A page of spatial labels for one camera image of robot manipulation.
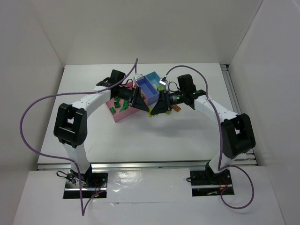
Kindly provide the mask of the green long lego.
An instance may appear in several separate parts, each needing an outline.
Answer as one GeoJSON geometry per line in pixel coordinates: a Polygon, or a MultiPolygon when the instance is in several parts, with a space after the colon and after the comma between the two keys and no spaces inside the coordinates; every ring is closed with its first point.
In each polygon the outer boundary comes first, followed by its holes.
{"type": "Polygon", "coordinates": [[[122,105],[122,108],[120,109],[120,112],[122,112],[122,111],[128,109],[128,107],[129,107],[129,102],[126,101],[126,100],[124,100],[123,105],[122,105]]]}

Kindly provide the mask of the orange 2x4 lego plate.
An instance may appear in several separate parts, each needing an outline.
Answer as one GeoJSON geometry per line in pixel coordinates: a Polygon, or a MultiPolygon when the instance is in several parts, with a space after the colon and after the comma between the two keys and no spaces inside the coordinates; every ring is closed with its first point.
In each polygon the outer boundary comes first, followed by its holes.
{"type": "Polygon", "coordinates": [[[173,105],[172,106],[173,110],[175,110],[176,112],[179,112],[181,110],[181,108],[178,105],[173,105]]]}

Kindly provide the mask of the green 2x2 lego brick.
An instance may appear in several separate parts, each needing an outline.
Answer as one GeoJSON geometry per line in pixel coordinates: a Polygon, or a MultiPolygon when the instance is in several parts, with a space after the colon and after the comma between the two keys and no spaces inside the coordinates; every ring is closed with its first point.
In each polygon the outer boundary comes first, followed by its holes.
{"type": "Polygon", "coordinates": [[[115,108],[120,108],[120,102],[119,101],[115,101],[114,102],[114,107],[115,108]]]}

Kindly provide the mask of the pale lime small lego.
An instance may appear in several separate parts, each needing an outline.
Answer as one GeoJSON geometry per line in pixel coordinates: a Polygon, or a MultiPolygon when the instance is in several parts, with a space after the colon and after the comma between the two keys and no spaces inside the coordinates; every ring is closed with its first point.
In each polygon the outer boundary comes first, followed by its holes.
{"type": "Polygon", "coordinates": [[[156,89],[158,92],[160,92],[161,90],[164,90],[164,89],[165,89],[164,86],[162,86],[162,85],[157,86],[156,84],[154,84],[153,86],[155,87],[155,89],[156,89]]]}

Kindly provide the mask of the green square lego brick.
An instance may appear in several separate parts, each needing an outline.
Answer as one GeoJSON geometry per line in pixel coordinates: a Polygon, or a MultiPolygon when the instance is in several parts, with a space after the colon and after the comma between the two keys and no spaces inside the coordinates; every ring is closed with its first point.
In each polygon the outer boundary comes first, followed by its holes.
{"type": "Polygon", "coordinates": [[[116,110],[115,110],[114,107],[109,108],[109,110],[110,110],[110,112],[111,112],[112,114],[115,114],[115,113],[116,113],[116,110]]]}

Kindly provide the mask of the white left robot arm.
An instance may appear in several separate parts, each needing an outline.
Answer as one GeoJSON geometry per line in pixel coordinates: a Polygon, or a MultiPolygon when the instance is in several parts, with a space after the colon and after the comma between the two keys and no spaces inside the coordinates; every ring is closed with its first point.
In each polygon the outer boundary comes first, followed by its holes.
{"type": "Polygon", "coordinates": [[[112,70],[111,75],[96,84],[91,94],[72,103],[63,103],[58,108],[54,125],[54,136],[65,148],[68,158],[72,160],[70,172],[81,178],[85,183],[94,179],[91,163],[88,161],[84,141],[88,134],[87,119],[101,105],[113,98],[127,101],[130,107],[148,112],[141,88],[128,88],[118,84],[125,77],[125,73],[112,70]]]}

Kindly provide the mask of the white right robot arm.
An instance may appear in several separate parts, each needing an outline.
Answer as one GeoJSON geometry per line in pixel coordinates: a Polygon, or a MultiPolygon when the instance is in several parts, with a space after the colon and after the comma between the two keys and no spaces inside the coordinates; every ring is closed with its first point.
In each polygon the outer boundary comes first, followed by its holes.
{"type": "Polygon", "coordinates": [[[191,181],[212,181],[221,178],[234,159],[255,147],[255,136],[250,117],[237,114],[214,101],[204,90],[197,90],[191,75],[178,77],[179,90],[161,90],[151,115],[165,113],[175,105],[184,103],[213,122],[217,123],[220,134],[220,151],[206,164],[205,170],[191,178],[191,181]]]}

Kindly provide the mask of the pink two-compartment bin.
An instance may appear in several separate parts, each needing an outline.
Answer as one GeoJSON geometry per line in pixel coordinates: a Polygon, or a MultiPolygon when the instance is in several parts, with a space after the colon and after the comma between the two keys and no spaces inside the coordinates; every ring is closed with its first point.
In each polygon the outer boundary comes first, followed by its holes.
{"type": "Polygon", "coordinates": [[[144,101],[141,88],[129,80],[125,84],[112,89],[111,99],[106,102],[115,122],[118,122],[139,110],[149,112],[149,107],[144,101]]]}

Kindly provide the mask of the dark blue bin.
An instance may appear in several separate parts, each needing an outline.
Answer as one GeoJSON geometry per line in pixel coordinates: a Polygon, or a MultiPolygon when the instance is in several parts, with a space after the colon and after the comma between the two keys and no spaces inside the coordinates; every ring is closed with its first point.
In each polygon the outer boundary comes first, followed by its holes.
{"type": "Polygon", "coordinates": [[[146,100],[148,101],[147,105],[154,104],[158,101],[159,92],[155,89],[148,78],[144,77],[143,79],[139,80],[137,85],[144,93],[146,100]]]}

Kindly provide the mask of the light blue bin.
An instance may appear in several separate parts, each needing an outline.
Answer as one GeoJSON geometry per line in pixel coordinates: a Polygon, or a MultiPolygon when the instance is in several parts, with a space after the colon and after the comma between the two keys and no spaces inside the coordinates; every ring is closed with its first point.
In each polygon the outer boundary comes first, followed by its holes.
{"type": "Polygon", "coordinates": [[[149,74],[146,75],[146,78],[149,80],[149,82],[154,86],[155,89],[157,89],[159,86],[161,86],[162,84],[159,82],[160,81],[160,77],[159,75],[153,71],[149,74]]]}

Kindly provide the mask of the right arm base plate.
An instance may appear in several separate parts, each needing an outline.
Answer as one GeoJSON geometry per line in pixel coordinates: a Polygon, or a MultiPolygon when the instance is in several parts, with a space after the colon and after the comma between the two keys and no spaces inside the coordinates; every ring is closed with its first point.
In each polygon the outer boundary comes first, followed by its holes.
{"type": "Polygon", "coordinates": [[[217,196],[223,191],[223,195],[234,195],[231,174],[225,170],[208,178],[204,171],[190,171],[190,177],[186,181],[191,184],[192,196],[217,196]]]}

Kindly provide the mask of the aluminium front rail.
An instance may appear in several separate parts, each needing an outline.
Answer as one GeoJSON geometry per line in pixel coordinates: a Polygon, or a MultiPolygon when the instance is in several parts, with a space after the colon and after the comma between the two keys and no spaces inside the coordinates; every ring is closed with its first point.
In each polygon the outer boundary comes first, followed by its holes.
{"type": "MultiPolygon", "coordinates": [[[[176,161],[176,162],[140,162],[140,163],[92,163],[92,169],[148,169],[148,168],[181,168],[204,167],[207,161],[176,161]]],[[[38,171],[67,170],[70,164],[38,164],[38,171]]]]}

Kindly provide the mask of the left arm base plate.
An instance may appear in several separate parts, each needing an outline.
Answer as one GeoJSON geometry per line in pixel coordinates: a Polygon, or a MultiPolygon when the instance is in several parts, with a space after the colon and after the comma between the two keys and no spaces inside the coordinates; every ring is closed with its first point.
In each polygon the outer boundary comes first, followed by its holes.
{"type": "MultiPolygon", "coordinates": [[[[66,179],[63,199],[79,199],[79,179],[71,174],[63,171],[57,171],[56,175],[66,179]]],[[[92,195],[94,198],[106,198],[107,196],[107,172],[93,173],[90,181],[82,181],[82,197],[89,199],[92,195]]]]}

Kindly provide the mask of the aluminium side rail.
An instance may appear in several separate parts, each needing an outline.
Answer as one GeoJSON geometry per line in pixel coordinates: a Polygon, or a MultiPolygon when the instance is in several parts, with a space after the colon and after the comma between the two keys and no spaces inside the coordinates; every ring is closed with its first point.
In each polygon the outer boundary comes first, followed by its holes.
{"type": "MultiPolygon", "coordinates": [[[[225,81],[225,85],[226,85],[226,88],[227,88],[227,91],[228,91],[228,94],[229,94],[229,98],[230,98],[233,110],[236,113],[241,114],[240,104],[238,102],[238,98],[237,98],[237,95],[236,95],[235,88],[233,86],[232,78],[231,78],[229,70],[228,70],[229,65],[220,64],[220,68],[221,68],[221,71],[222,71],[222,74],[223,74],[223,78],[224,78],[224,81],[225,81]]],[[[239,160],[239,161],[242,161],[242,160],[243,161],[253,161],[253,163],[250,163],[249,165],[257,165],[255,154],[254,154],[252,149],[249,150],[248,152],[242,154],[242,155],[239,155],[239,157],[237,157],[237,160],[239,160]]]]}

